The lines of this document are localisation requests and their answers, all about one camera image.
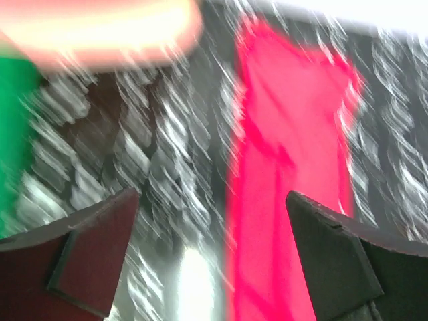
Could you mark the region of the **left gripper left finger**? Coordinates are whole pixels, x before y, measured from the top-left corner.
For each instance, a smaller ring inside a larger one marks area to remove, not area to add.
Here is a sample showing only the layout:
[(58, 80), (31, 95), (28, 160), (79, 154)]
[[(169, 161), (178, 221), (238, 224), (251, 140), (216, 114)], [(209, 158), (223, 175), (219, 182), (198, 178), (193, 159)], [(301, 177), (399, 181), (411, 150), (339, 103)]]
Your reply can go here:
[(1, 319), (108, 317), (137, 211), (138, 193), (125, 189), (2, 239)]

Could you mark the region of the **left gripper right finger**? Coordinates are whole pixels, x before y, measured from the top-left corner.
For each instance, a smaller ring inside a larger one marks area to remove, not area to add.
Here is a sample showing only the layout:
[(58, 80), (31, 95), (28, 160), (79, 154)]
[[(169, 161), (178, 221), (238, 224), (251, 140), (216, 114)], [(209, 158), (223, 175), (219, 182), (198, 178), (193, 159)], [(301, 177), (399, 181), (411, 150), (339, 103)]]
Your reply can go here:
[(427, 245), (286, 198), (317, 320), (426, 320)]

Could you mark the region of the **red t-shirt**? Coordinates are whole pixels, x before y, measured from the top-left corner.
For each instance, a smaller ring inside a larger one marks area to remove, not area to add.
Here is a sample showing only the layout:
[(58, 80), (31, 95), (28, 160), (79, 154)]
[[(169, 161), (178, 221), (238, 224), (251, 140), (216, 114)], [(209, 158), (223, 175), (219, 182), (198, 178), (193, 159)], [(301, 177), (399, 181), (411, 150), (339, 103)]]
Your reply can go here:
[(243, 132), (233, 135), (227, 195), (229, 320), (313, 320), (286, 196), (299, 191), (353, 214), (342, 127), (362, 82), (331, 47), (298, 47), (262, 19), (236, 40)]

